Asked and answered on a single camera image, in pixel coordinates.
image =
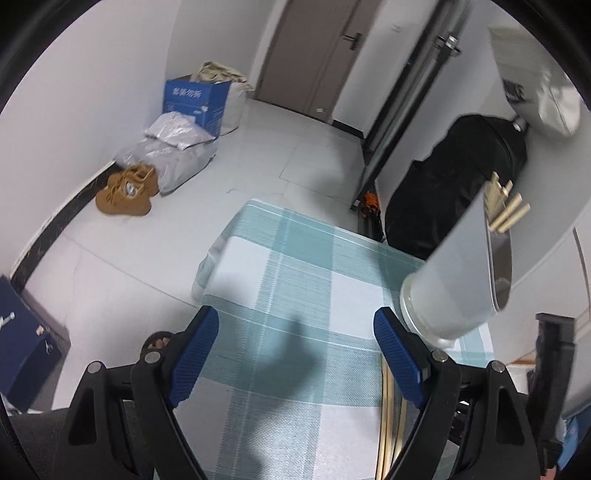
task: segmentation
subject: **screw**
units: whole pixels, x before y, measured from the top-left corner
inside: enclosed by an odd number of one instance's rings
[[[431,356],[436,362],[443,363],[449,360],[449,355],[445,353],[443,350],[434,350]]]
[[[147,364],[154,364],[160,360],[160,354],[158,352],[148,352],[146,353],[144,360]]]
[[[505,364],[503,362],[499,362],[498,360],[493,360],[491,362],[491,368],[495,372],[501,374],[501,373],[503,373],[505,371]]]
[[[89,366],[88,366],[88,373],[90,374],[95,374],[97,373],[101,368],[103,368],[102,364],[100,362],[92,362]]]

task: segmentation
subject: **orange object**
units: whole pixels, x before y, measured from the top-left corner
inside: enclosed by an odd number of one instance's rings
[[[363,196],[361,215],[363,218],[366,218],[370,214],[379,215],[379,201],[378,196],[375,193],[367,192]]]

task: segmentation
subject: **shoelace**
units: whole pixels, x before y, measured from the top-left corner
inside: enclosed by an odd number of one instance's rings
[[[113,205],[117,205],[117,203],[119,203],[115,199],[115,192],[117,190],[119,190],[124,184],[125,184],[125,186],[124,186],[125,194],[127,196],[135,196],[136,194],[139,193],[139,191],[140,191],[140,189],[142,187],[142,185],[136,185],[133,182],[128,182],[126,175],[121,175],[120,178],[119,178],[119,180],[117,180],[117,183],[114,186],[112,186],[111,189],[109,190],[109,193],[106,196],[107,202],[112,203]],[[133,185],[133,187],[135,189],[133,191],[133,195],[131,195],[131,192],[128,191],[128,184]]]

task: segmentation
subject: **door handle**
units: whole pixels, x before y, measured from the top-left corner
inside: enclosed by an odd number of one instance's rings
[[[359,44],[359,41],[361,40],[362,36],[363,35],[361,33],[357,32],[354,37],[352,37],[351,35],[343,35],[341,38],[343,40],[351,42],[351,46],[349,47],[349,50],[355,50],[355,49],[357,49],[357,45]]]

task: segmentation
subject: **beige bag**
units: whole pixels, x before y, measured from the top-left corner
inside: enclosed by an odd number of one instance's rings
[[[246,105],[246,93],[254,90],[242,73],[215,61],[207,61],[201,65],[197,73],[191,75],[190,80],[191,82],[206,83],[227,82],[230,80],[232,84],[226,100],[220,135],[233,132],[240,126],[242,112]]]

